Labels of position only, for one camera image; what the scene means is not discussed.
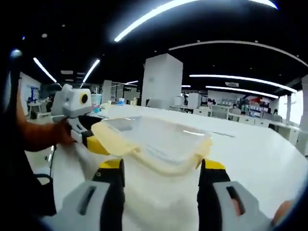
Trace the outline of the person's right hand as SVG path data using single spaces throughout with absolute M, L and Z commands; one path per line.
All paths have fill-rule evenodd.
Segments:
M 292 208 L 294 200 L 284 201 L 277 209 L 274 218 L 272 220 L 274 225 L 277 225 L 280 220 L 286 215 L 286 213 Z

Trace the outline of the person's left hand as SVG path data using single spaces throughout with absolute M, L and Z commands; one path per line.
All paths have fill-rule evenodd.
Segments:
M 52 139 L 55 144 L 69 145 L 74 142 L 67 119 L 62 119 L 52 125 Z

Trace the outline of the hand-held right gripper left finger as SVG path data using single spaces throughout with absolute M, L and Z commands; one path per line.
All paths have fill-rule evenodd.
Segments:
M 125 203 L 123 159 L 102 162 L 92 180 L 76 187 L 59 212 L 45 216 L 49 231 L 120 231 Z

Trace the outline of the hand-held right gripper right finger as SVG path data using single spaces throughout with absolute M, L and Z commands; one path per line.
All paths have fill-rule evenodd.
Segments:
M 200 231 L 271 231 L 272 221 L 243 185 L 230 180 L 225 167 L 203 159 L 198 183 Z

